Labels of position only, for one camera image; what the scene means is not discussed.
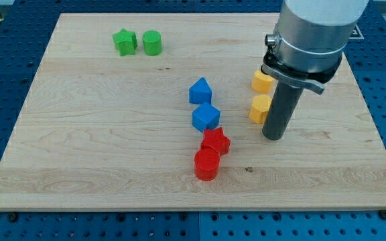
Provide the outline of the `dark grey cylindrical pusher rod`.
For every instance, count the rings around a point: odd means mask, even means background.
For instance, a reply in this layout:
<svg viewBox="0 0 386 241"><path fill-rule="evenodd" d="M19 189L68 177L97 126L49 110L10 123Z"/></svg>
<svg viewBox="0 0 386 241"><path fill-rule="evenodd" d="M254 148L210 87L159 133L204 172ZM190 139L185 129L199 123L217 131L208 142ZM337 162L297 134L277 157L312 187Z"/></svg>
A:
<svg viewBox="0 0 386 241"><path fill-rule="evenodd" d="M302 88L278 82L262 128L267 139L276 141L283 137L302 92Z"/></svg>

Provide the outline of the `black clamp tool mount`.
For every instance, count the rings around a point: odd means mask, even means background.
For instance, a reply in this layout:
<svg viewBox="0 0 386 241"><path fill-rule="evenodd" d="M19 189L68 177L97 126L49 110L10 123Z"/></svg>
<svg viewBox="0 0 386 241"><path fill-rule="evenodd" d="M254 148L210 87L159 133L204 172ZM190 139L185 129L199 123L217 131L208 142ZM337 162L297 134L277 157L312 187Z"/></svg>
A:
<svg viewBox="0 0 386 241"><path fill-rule="evenodd" d="M341 61L342 55L339 55L337 62L323 72L303 72L281 64L277 60L274 51L268 47L263 57L261 71L283 84L294 88L305 88L316 94L322 94L326 89L325 83L334 77Z"/></svg>

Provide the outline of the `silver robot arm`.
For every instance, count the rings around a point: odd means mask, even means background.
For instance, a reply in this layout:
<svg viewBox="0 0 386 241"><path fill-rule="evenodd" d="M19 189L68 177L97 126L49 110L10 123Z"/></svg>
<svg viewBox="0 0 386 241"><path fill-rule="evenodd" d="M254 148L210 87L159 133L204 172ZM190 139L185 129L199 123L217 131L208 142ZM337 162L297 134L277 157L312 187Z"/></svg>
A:
<svg viewBox="0 0 386 241"><path fill-rule="evenodd" d="M277 80L262 128L269 140L283 137L302 92L322 94L367 0L284 0L261 72Z"/></svg>

